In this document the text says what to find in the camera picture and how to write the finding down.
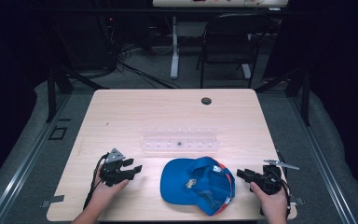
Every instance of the baseball cap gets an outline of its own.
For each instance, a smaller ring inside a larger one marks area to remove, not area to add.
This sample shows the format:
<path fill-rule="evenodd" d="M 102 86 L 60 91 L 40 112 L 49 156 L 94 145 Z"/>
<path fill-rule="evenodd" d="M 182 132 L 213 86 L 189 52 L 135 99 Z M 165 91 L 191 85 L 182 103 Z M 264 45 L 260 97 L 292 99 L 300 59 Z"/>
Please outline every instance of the baseball cap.
<path fill-rule="evenodd" d="M 168 203 L 196 205 L 213 216 L 235 197 L 235 179 L 211 157 L 174 159 L 162 171 L 160 193 Z"/>

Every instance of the person's hand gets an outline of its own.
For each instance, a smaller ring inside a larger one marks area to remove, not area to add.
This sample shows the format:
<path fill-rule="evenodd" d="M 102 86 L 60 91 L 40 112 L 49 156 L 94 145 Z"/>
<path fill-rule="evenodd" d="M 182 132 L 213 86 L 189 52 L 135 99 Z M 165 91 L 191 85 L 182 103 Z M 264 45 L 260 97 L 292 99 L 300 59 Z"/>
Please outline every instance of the person's hand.
<path fill-rule="evenodd" d="M 269 224 L 287 223 L 287 198 L 284 189 L 272 195 L 267 195 L 255 182 L 251 182 L 251 189 L 261 202 L 263 213 Z"/>
<path fill-rule="evenodd" d="M 105 208 L 113 201 L 116 194 L 129 184 L 130 181 L 126 179 L 112 187 L 106 186 L 101 182 L 101 167 L 98 169 L 95 177 L 94 186 L 97 187 L 92 193 L 89 204 L 72 223 L 95 223 Z"/>

